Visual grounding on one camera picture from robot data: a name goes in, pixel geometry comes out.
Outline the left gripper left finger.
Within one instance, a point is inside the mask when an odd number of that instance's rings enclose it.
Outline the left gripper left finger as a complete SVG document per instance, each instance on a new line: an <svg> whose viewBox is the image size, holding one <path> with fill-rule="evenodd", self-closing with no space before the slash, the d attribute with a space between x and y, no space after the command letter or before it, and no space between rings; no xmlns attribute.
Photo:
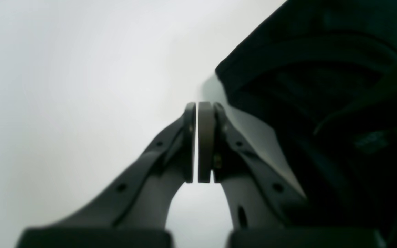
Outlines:
<svg viewBox="0 0 397 248"><path fill-rule="evenodd" d="M162 130L140 157L85 207L24 231L18 248L173 248L170 204L193 181L196 105Z"/></svg>

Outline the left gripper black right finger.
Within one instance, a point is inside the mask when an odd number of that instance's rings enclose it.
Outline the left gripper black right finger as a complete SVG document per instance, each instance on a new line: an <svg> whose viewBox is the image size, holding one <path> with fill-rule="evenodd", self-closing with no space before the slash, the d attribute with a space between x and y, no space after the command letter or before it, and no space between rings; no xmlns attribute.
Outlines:
<svg viewBox="0 0 397 248"><path fill-rule="evenodd" d="M384 248L375 229L313 207L264 162L221 104L197 111L198 181L221 184L233 222L227 248Z"/></svg>

